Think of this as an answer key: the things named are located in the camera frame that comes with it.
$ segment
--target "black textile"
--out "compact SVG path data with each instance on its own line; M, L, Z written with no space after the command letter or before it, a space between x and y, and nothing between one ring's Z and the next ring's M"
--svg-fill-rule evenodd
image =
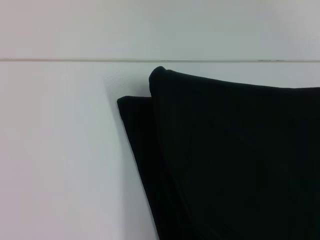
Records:
M180 230L197 240L320 239L319 88L231 83L163 67L149 83L151 145L162 155L150 158L167 169L175 199L168 211L180 206L186 216L173 215ZM129 137L131 146L149 148L142 139Z
M151 97L125 96L117 104L160 240L192 239L161 157Z

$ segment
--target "folded cloth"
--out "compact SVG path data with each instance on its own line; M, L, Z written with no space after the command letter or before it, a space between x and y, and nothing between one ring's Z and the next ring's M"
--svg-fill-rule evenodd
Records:
M149 84L161 154L196 239L320 239L320 88L163 67Z
M191 228L163 161L151 97L117 100L160 240L191 240Z

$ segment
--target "white surface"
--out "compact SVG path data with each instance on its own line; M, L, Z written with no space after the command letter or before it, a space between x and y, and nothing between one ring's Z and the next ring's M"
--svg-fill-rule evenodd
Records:
M318 0L0 3L0 58L320 59Z
M0 63L0 239L154 240L116 100L157 63ZM225 81L319 87L318 63L167 63Z

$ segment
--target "black fabric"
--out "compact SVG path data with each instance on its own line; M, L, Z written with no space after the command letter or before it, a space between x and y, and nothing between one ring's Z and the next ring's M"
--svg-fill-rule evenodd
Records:
M118 106L161 240L320 239L319 88L149 83Z
M151 97L117 100L160 240L192 239L177 190L161 157Z

